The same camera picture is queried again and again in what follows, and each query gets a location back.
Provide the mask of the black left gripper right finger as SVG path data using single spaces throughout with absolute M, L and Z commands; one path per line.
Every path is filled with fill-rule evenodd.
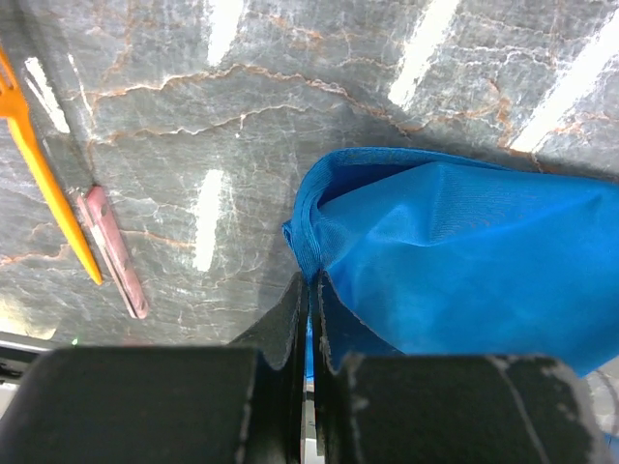
M 317 447 L 329 463 L 610 463 L 588 391 L 557 359 L 406 355 L 309 289 Z

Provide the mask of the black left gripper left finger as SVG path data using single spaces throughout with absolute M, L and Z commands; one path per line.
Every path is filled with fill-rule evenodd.
M 224 345 L 39 356 L 1 420 L 5 463 L 298 463 L 307 288 Z

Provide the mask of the blue cloth napkin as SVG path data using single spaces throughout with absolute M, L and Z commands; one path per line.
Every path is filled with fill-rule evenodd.
M 336 150 L 282 233 L 406 354 L 618 354 L 618 187 L 408 148 Z

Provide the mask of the orange plastic fork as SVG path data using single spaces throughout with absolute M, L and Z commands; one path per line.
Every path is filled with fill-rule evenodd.
M 64 191 L 41 150 L 30 108 L 8 55 L 1 49 L 1 117 L 7 120 L 13 141 L 22 154 L 44 200 L 79 262 L 92 280 L 101 285 L 103 276 Z

